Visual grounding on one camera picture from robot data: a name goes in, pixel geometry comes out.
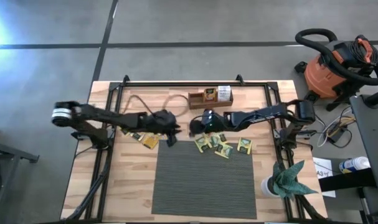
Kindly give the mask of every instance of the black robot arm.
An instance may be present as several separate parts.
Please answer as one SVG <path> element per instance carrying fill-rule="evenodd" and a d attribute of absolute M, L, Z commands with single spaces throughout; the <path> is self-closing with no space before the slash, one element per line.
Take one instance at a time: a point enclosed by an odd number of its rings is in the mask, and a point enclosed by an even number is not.
<path fill-rule="evenodd" d="M 77 132 L 72 133 L 72 136 L 89 137 L 97 149 L 108 147 L 107 130 L 95 128 L 87 122 L 88 120 L 119 126 L 129 132 L 166 134 L 168 146 L 176 142 L 175 134 L 180 132 L 175 116 L 166 110 L 157 111 L 151 115 L 147 112 L 119 114 L 76 101 L 56 102 L 52 123 L 59 127 L 74 128 Z"/>
<path fill-rule="evenodd" d="M 288 107 L 295 105 L 295 111 L 290 111 Z M 268 121 L 275 118 L 287 119 L 290 125 L 280 130 L 280 142 L 294 144 L 296 135 L 302 127 L 312 124 L 315 121 L 312 102 L 308 100 L 293 100 L 287 103 L 279 103 L 251 112 L 224 112 L 223 116 L 213 110 L 204 110 L 201 121 L 192 120 L 190 122 L 191 135 L 200 133 L 213 133 L 221 131 L 241 131 L 251 124 Z"/>

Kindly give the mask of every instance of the black hose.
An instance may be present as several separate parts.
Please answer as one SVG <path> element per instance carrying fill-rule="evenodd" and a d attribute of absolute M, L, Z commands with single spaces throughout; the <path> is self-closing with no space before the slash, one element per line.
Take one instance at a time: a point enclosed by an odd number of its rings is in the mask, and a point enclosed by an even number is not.
<path fill-rule="evenodd" d="M 348 80 L 352 80 L 355 82 L 360 82 L 363 85 L 378 85 L 378 63 L 374 67 L 374 71 L 376 72 L 377 78 L 363 77 L 357 73 L 350 72 L 337 61 L 333 53 L 323 44 L 303 38 L 303 36 L 314 34 L 323 35 L 327 37 L 330 42 L 332 40 L 337 40 L 335 34 L 327 29 L 306 29 L 300 31 L 295 35 L 295 40 L 297 41 L 297 43 L 315 49 L 321 54 L 323 54 L 323 56 L 327 57 L 329 59 L 329 66 L 333 67 L 338 72 L 338 74 L 343 76 L 344 78 L 347 78 Z"/>
<path fill-rule="evenodd" d="M 367 106 L 375 106 L 378 104 L 378 92 L 364 99 L 364 103 Z"/>

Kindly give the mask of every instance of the gray floor tile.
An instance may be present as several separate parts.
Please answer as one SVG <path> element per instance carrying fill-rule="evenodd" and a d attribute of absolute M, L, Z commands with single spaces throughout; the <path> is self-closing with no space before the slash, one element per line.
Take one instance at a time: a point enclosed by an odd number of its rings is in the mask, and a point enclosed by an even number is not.
<path fill-rule="evenodd" d="M 291 80 L 305 94 L 305 80 L 293 68 L 316 52 L 305 47 L 108 49 L 100 80 Z"/>
<path fill-rule="evenodd" d="M 40 154 L 21 161 L 0 223 L 60 217 L 77 141 L 51 122 L 56 101 L 86 102 L 98 50 L 0 50 L 0 142 Z"/>
<path fill-rule="evenodd" d="M 0 1 L 0 44 L 101 43 L 111 2 Z"/>
<path fill-rule="evenodd" d="M 359 211 L 355 210 L 327 210 L 330 219 L 337 222 L 362 223 Z"/>
<path fill-rule="evenodd" d="M 378 40 L 378 1 L 127 0 L 110 42 L 294 41 L 309 28 Z"/>

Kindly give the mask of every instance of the small wooden crate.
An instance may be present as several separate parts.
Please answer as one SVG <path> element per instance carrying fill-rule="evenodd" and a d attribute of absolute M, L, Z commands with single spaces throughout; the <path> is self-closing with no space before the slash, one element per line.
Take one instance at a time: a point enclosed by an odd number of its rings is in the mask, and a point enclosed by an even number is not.
<path fill-rule="evenodd" d="M 232 106 L 233 104 L 233 94 L 230 92 L 230 101 L 223 102 L 204 102 L 204 93 L 189 93 L 189 108 L 201 109 L 201 108 L 215 108 L 221 106 Z"/>

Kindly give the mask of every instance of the shop vacuum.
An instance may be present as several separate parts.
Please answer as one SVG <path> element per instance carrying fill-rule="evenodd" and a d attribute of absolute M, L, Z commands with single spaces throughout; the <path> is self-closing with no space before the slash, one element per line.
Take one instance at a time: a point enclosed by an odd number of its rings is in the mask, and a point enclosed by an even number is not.
<path fill-rule="evenodd" d="M 307 35 L 323 35 L 329 42 L 323 45 Z M 297 43 L 317 50 L 320 54 L 310 62 L 300 62 L 295 71 L 303 73 L 309 92 L 306 100 L 335 99 L 326 109 L 332 111 L 340 103 L 349 103 L 349 97 L 364 85 L 378 85 L 378 50 L 363 35 L 354 41 L 338 40 L 327 29 L 306 29 L 295 35 Z M 375 71 L 376 78 L 371 77 Z"/>

